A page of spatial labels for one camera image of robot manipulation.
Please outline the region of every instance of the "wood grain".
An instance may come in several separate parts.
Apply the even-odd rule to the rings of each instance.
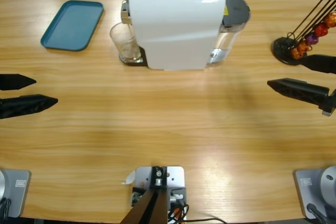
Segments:
[[[80,52],[48,50],[40,38],[67,0],[0,0],[1,73],[37,83],[0,97],[59,99],[42,113],[0,121],[0,166],[28,169],[24,217],[120,222],[138,166],[185,169],[190,218],[228,222],[302,218],[292,173],[336,163],[336,115],[285,98],[267,80],[336,87],[336,77],[278,62],[270,44],[318,0],[245,0],[251,20],[227,60],[204,71],[128,67],[109,30],[122,0],[104,14]],[[335,31],[313,52],[334,54]]]

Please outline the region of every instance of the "label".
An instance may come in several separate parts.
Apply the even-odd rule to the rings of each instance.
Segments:
[[[227,9],[227,6],[225,6],[224,9],[224,16],[228,16],[229,15],[229,10]]]
[[[26,187],[26,180],[17,180],[15,183],[15,187]]]
[[[301,179],[301,185],[303,186],[311,186],[311,179],[310,178],[302,178]]]

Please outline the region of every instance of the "coffee machine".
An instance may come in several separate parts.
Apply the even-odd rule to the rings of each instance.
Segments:
[[[132,26],[141,57],[127,65],[204,69],[223,20],[225,0],[125,0],[121,20]]]

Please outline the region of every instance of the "black lid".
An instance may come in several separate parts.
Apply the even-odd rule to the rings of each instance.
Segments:
[[[244,0],[226,0],[223,25],[241,25],[250,19],[250,8]]]

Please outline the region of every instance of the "teal tray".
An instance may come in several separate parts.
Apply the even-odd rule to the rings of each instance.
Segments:
[[[46,48],[80,51],[87,47],[104,8],[99,2],[65,2],[41,38]]]

